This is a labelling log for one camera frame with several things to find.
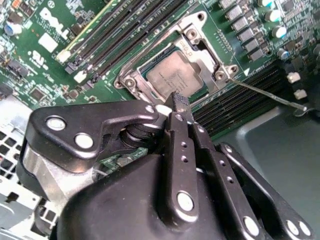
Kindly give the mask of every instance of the screw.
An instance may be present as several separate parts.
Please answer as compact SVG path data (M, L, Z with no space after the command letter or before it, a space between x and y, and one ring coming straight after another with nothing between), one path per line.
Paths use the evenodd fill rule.
M251 217L245 216L243 222L252 236L257 237L259 235L259 227Z
M176 196L179 206L186 212L190 212L194 209L194 201L192 198L184 192L179 192Z
M228 145L225 145L225 149L228 153L232 153L232 148Z
M309 230L309 228L307 227L307 225L305 225L304 222L300 221L299 222L299 226L302 230L302 232L307 235L307 236L311 236L311 231Z
M125 85L127 85L128 87L133 87L135 85L135 82L132 79L128 79L127 81L125 81Z
M83 149L89 149L94 145L94 140L85 133L79 133L75 136L74 142Z
M197 35L198 34L194 29L190 29L189 31L186 32L186 36L188 37L189 40L195 39Z
M296 225L292 221L287 220L286 221L286 225L288 226L290 232L292 232L296 236L299 235L299 230L298 230L298 228L296 227Z
M66 128L66 123L61 118L51 117L46 121L48 128L54 131L61 131Z
M184 121L184 118L180 114L175 115L175 118L178 119L180 122Z
M147 110L149 113L152 113L152 114L155 113L155 109L151 105L146 106L145 110Z
M204 133L205 132L204 128L202 126L199 126L199 125L198 125L198 130L199 130L200 133Z

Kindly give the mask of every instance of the microchip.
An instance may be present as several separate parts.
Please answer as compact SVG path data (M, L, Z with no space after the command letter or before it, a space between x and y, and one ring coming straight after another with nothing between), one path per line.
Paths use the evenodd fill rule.
M247 19L245 17L241 17L238 21L232 24L232 27L234 30L239 32L241 29L243 29L247 25L248 25Z
M257 21L254 21L253 23L250 24L250 28L254 29L259 26L259 23Z
M292 51L293 49L295 49L295 47L296 47L296 42L295 41L290 41L290 42L288 42L285 46L285 49L287 50L287 51Z
M236 0L220 0L220 6L223 9L227 9L228 7L230 7L235 2L236 2Z
M256 61L259 58L263 57L265 54L261 49L258 49L254 53L250 54L249 57L251 58L252 61Z
M234 6L230 11L228 11L225 16L230 20L233 21L236 18L238 18L240 15L242 15L242 9L236 5Z
M30 92L30 96L39 102L45 96L45 94L42 91L40 91L39 89L34 88Z
M254 32L252 31L251 28L247 28L244 30L242 33L238 35L238 38L240 39L241 42L246 42L249 39L252 39L254 37Z
M24 21L24 18L20 16L18 13L16 13L15 11L11 11L8 17L8 21L14 24L22 24L22 22Z
M4 83L0 83L0 100L9 97L14 93L14 90Z
M146 74L146 78L164 99L175 91L190 97L204 84L181 51L164 58Z
M78 36L82 31L82 27L76 23L71 26L70 30L71 32L73 32L74 35Z
M295 7L294 0L288 0L284 4L282 4L283 10L286 11L286 12L289 12L294 7Z
M248 51L251 52L252 50L256 49L259 47L259 43L256 39L253 39L252 41L248 42L244 48Z
M247 11L244 16L248 19L251 18L254 15L254 11L252 11L252 9L250 9L249 11Z
M76 20L76 22L77 22L78 24L82 25L82 24L85 22L85 19L84 19L82 16L80 16L80 17L78 17L78 19Z

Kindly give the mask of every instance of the green circuit board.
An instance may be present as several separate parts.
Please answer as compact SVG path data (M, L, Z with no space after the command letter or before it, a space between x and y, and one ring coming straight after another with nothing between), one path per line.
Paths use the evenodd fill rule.
M166 26L169 26L174 20L179 19L190 7L198 4L197 7L192 9L192 12L207 12L209 18L203 27L203 31L225 63L237 64L239 66L239 72L235 78L241 81L248 76L253 76L277 59L277 49L286 43L302 36L302 39L296 42L296 45L290 52L291 57L293 57L305 48L312 52L317 39L319 39L319 3L317 1L293 1L293 9L289 13L284 13L280 23L265 22L264 16L270 10L269 7L260 7L256 2L252 2L251 6L255 12L254 19L261 24L260 28L264 33L264 39L268 47L268 51L263 57L252 61L237 38L236 31L232 29L231 22L225 17L227 11L219 6L218 1L207 0L197 2L191 0L187 2L175 16L166 21L161 29L165 30ZM284 1L276 0L273 4L275 4L275 8L279 8L282 2ZM143 49L144 44L139 44L132 51L128 52L112 68L104 80L99 81L93 88L80 92L74 99L66 98L65 96L66 93L76 89L76 86L79 84L74 80L74 75L68 74L65 71L66 64L60 63L56 59L62 50L66 49L77 39L77 36L70 30L77 23L77 19L81 18L85 22L84 25L91 26L94 24L94 20L99 19L99 16L101 17L105 12L112 11L120 3L121 1L110 1L106 5L103 1L93 2L91 0L64 0L59 3L52 0L5 1L2 4L2 29L6 24L6 19L9 17L10 12L16 12L21 13L23 16L23 22L21 23L22 31L20 34L8 36L1 30L0 44L7 52L7 59L10 56L11 59L17 60L27 68L28 74L18 79L5 67L6 64L3 63L3 68L0 69L2 75L0 82L12 87L14 95L32 109L45 106L132 99L133 97L127 90L115 89L113 81L119 73L120 67L131 56L134 56ZM287 26L287 35L281 39L272 38L270 32L279 24ZM154 36L155 34L150 34L148 39L152 41ZM217 92L206 101L195 106L194 109L200 108L229 88L232 88L232 85Z

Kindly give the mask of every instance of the ram slot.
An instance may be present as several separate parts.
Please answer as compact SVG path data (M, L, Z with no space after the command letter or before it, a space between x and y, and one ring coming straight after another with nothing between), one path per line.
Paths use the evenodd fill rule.
M101 31L103 28L106 27L106 24L108 24L111 20L113 22L117 21L117 16L115 16L114 13L118 13L121 11L121 9L125 9L129 1L124 1L119 6L117 6L112 12L107 12L99 22L99 24L80 42L78 43L75 47L73 47L70 51L71 53L76 53L80 49L86 46L86 44L98 33Z
M149 36L150 33L153 33L156 29L158 29L161 25L163 25L172 15L177 13L186 3L188 3L187 0L175 0L171 3L171 5L167 6L166 9L159 14L159 16L152 19L152 21L149 23L149 25L144 29L138 32L130 41L130 45L121 48L117 55L114 56L112 59L110 59L108 62L106 62L100 70L91 78L91 81L95 83L98 81L98 79L105 75L112 67L114 67L121 59L122 57L132 51L138 44L141 44L143 41L146 40L146 38ZM153 15L150 14L150 16L146 17L146 20L150 19ZM120 44L117 44L113 47L113 49L108 50L104 52L105 56L109 51L113 52ZM94 66L97 66L100 64L101 58L99 62L97 61Z
M106 41L108 41L110 37L112 37L117 31L119 31L121 26L129 19L131 19L136 14L136 11L139 10L143 5L145 5L146 2L147 1L140 0L132 1L132 3L116 17L116 21L112 21L111 24L107 25L107 27L103 31L103 34L100 35L97 39L93 40L90 45L88 45L79 54L79 58L81 58L79 64L90 57L98 48L100 48Z

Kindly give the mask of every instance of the black plastic bracket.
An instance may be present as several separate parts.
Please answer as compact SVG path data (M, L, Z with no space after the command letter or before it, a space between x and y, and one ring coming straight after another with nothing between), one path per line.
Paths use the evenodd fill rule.
M50 118L62 120L65 128L49 128ZM124 144L120 132L129 125L152 124L158 118L155 108L142 100L45 107L31 114L25 139L35 152L63 169L83 173L98 160L134 152L135 146ZM88 135L92 146L76 144L79 134Z

